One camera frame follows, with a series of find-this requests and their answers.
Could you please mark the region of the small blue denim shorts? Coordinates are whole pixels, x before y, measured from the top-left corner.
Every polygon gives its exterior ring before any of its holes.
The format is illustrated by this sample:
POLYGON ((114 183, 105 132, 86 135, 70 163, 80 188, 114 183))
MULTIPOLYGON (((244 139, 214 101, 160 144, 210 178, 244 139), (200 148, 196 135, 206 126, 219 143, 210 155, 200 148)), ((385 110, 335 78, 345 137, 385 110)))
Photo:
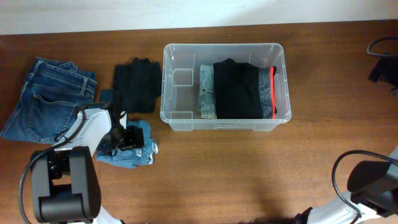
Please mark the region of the small blue denim shorts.
POLYGON ((127 128, 142 128, 144 144, 142 147, 122 151, 112 149, 110 152, 97 150, 96 160, 105 162, 117 167, 133 169, 136 166, 145 166, 153 163, 153 155, 158 153, 158 147, 154 139, 151 138, 151 127, 144 120, 128 121, 127 128))

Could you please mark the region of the light blue jeans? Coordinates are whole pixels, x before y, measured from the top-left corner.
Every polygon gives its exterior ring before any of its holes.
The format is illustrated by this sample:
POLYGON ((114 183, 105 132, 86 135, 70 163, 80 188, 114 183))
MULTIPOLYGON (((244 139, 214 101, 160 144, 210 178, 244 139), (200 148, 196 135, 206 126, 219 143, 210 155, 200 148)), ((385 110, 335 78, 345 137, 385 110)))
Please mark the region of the light blue jeans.
POLYGON ((198 110, 201 113, 202 118, 217 118, 214 92, 214 69, 211 65, 200 65, 198 110))

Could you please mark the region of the black garment with red trim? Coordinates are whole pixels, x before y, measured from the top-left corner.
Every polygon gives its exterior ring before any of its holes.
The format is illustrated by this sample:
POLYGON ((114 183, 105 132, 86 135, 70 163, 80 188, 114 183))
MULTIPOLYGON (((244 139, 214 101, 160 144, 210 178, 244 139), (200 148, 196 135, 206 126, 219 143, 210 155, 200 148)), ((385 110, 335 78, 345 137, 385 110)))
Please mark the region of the black garment with red trim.
POLYGON ((256 67, 228 58, 213 64, 218 119, 274 119, 277 67, 256 67))

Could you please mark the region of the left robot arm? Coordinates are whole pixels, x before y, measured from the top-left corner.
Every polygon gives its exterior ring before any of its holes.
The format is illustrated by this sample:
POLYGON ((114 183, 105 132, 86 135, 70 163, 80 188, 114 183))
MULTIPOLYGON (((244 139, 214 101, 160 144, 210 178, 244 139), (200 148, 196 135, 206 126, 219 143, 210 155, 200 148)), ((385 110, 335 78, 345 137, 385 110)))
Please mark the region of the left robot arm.
POLYGON ((36 151, 29 174, 32 204, 39 223, 122 223, 101 203, 93 156, 98 149, 131 149, 140 131, 126 126, 127 113, 111 102, 78 109, 75 123, 53 146, 36 151))

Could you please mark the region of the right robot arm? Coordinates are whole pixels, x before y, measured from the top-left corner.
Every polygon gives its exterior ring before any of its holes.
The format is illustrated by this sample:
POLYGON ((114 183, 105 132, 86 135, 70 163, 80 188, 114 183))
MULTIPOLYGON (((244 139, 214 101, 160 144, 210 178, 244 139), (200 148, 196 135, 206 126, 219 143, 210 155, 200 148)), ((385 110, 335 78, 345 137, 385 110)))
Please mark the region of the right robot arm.
POLYGON ((362 223, 397 214, 397 149, 389 156, 364 150, 347 151, 333 164, 331 181, 337 198, 297 214, 293 223, 362 223), (340 192, 336 184, 338 164, 354 154, 375 157, 378 161, 359 162, 350 173, 347 191, 340 192))

